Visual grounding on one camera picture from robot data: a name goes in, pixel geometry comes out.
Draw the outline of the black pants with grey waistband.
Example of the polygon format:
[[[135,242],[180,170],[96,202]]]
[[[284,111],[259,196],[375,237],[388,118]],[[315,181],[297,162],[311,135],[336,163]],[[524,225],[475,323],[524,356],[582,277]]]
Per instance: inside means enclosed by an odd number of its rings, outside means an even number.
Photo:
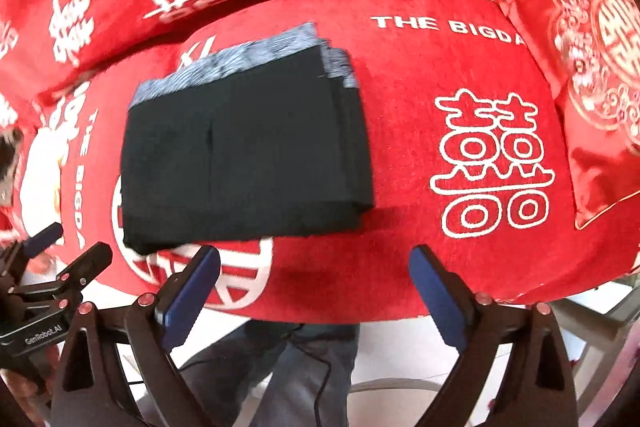
[[[141,83],[120,182],[143,256],[356,228],[374,191],[352,59],[306,23]]]

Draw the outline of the person's legs in jeans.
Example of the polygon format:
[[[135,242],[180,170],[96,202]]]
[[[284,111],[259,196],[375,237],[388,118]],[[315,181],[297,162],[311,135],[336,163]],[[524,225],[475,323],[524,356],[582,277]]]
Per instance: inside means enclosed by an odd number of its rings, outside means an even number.
[[[193,355],[180,373],[217,426],[234,425],[265,378],[253,426],[347,426],[359,334],[358,324],[250,320]]]

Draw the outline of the red sofa cover white characters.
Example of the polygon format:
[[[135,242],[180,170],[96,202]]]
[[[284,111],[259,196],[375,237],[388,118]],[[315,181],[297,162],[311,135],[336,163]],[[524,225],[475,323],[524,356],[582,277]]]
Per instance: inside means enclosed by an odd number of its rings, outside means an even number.
[[[636,272],[639,193],[576,228],[560,114],[500,1],[1,0],[1,121],[26,138],[3,218],[26,234],[60,221],[63,262],[107,243],[101,283],[155,291],[207,243],[144,256],[125,245],[120,158],[134,92],[311,23],[352,59],[373,207],[348,231],[208,242],[221,255],[209,306],[296,322],[418,317],[418,244],[500,303]]]

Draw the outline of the red embroidered cushion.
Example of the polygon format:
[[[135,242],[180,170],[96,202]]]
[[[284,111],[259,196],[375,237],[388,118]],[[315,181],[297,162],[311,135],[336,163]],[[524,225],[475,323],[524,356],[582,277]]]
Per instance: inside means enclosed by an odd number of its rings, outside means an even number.
[[[634,0],[502,0],[563,126],[575,225],[639,193],[639,9]]]

